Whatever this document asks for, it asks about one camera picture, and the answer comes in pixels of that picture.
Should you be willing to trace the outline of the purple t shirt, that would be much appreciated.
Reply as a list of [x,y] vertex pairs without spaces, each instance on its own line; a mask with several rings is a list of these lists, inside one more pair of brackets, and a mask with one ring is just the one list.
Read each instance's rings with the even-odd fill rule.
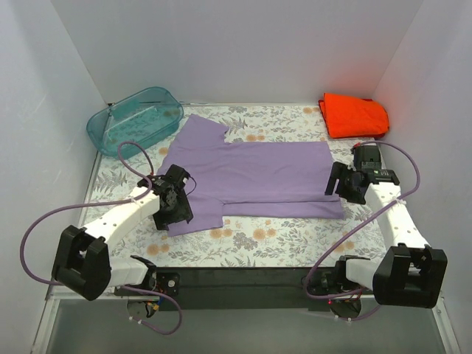
[[169,236],[223,226],[226,216],[342,219],[339,197],[325,195],[333,159],[326,142],[238,142],[228,127],[191,115],[176,134],[160,173],[175,164],[193,181],[186,188],[193,219]]

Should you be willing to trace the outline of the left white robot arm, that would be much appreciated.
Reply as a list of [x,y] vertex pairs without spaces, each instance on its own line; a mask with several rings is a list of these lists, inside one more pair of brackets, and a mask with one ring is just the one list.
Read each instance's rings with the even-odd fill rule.
[[191,179],[182,167],[172,165],[164,175],[147,176],[129,195],[130,201],[110,209],[85,226],[68,226],[60,236],[52,278],[87,300],[95,300],[106,288],[123,285],[139,294],[168,292],[169,278],[138,257],[114,258],[113,248],[144,219],[151,217],[158,230],[182,221],[193,213],[184,190]]

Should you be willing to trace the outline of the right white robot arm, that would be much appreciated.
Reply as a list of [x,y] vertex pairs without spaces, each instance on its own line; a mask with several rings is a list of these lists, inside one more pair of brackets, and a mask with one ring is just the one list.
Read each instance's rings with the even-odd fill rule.
[[433,308],[448,265],[445,252],[431,247],[414,224],[399,178],[382,167],[379,147],[360,143],[351,152],[351,166],[333,164],[325,193],[373,208],[386,253],[381,260],[340,257],[335,287],[346,294],[369,289],[380,305]]

